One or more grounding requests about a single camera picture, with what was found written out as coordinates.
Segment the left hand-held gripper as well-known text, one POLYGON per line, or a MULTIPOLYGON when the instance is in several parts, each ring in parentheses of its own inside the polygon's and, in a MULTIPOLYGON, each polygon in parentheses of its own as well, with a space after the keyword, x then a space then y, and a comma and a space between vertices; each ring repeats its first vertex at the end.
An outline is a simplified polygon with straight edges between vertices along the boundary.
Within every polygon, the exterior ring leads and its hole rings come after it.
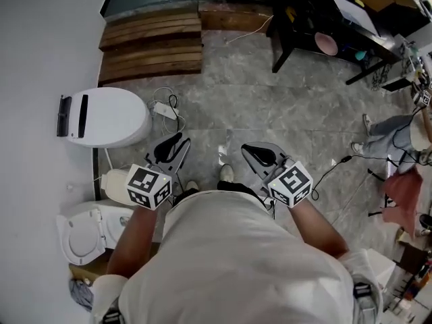
POLYGON ((130 200, 155 211, 173 195, 173 177, 182 168, 191 145, 181 132, 163 136, 149 146, 145 167, 133 163, 126 177, 130 200))

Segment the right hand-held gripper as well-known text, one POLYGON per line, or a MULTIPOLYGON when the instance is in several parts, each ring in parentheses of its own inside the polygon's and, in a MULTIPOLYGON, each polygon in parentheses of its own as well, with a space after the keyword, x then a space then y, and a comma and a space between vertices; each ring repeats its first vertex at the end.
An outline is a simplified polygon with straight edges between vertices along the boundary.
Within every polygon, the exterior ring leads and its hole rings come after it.
POLYGON ((311 193, 312 176, 301 162, 294 161, 278 145, 248 142, 241 146, 241 153, 252 171, 264 179, 269 196, 288 208, 294 208, 311 193))

